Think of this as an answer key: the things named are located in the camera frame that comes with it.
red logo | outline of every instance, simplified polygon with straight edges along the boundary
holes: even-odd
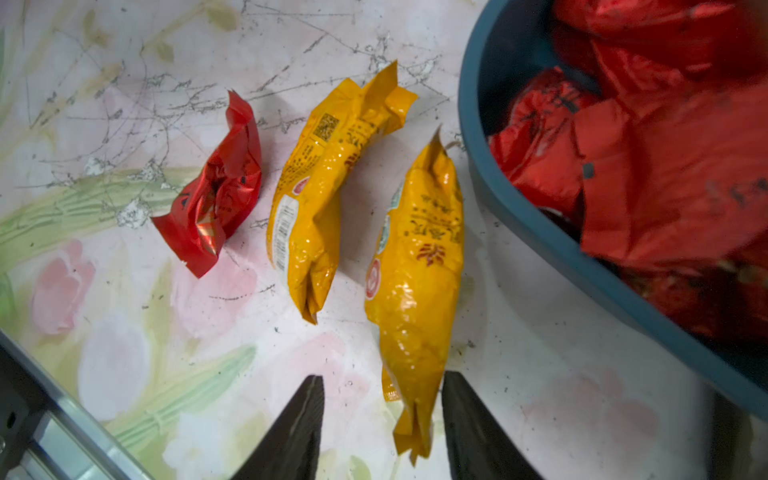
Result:
[[[373,259],[371,269],[368,271],[366,280],[366,298],[372,300],[379,292],[379,286],[382,284],[382,263],[378,258]]]
[[[299,183],[293,186],[293,194],[298,195],[301,193],[301,190],[304,190],[304,187],[306,187],[306,184],[309,183],[310,178],[306,177],[302,180],[299,180]]]
[[[421,250],[419,250],[419,255],[416,255],[417,260],[422,258],[426,259],[427,266],[433,263],[442,265],[442,259],[445,258],[445,248],[437,243],[425,243]]]

red snack packet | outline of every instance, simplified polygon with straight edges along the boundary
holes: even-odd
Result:
[[[181,191],[170,213],[152,221],[168,246],[200,278],[219,259],[224,241],[256,205],[261,146],[250,105],[230,91],[230,131],[200,175]]]
[[[535,206],[571,219],[576,213],[581,161],[571,139],[571,118],[597,101],[560,68],[545,70],[513,100],[508,126],[488,138],[504,175]]]
[[[766,69],[755,21],[732,0],[557,0],[554,13],[588,37],[594,59],[574,66],[598,63],[606,97]],[[583,52],[583,42],[557,50]]]
[[[622,269],[621,279],[687,332],[708,339],[723,335],[720,314],[727,282],[725,272],[691,276]]]
[[[581,249],[638,270],[699,269],[764,235],[766,107],[768,79],[752,78],[628,95],[578,112]]]
[[[742,266],[737,274],[740,306],[736,321],[739,337],[768,343],[768,269]]]

floral tablecloth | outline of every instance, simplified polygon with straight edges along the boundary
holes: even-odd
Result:
[[[318,478],[448,478],[442,413],[413,468],[381,395],[366,268],[394,190],[442,124],[467,238],[449,368],[547,478],[704,478],[711,392],[475,202],[456,116],[482,1],[15,0],[0,5],[0,326],[158,480],[227,478],[302,379],[323,375]],[[266,258],[276,182],[311,109],[399,61],[419,95],[343,188],[318,326]],[[258,119],[259,203],[198,280],[148,218]]]

yellow snack packet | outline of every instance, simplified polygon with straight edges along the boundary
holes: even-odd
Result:
[[[364,88],[346,79],[310,115],[283,168],[266,229],[266,252],[310,323],[339,266],[339,189],[362,151],[402,127],[417,96],[397,86],[397,62]]]
[[[432,410],[451,344],[464,266],[464,200],[439,130],[395,192],[366,280],[366,314],[379,326],[384,398],[405,408],[398,454],[428,457]]]

blue plastic basin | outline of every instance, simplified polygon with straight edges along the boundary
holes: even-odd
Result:
[[[506,179],[483,124],[533,72],[558,65],[545,32],[551,0],[490,0],[469,38],[458,87],[458,116],[477,198],[571,282],[632,328],[660,343],[742,409],[768,421],[768,357],[708,348],[584,255],[577,242]]]

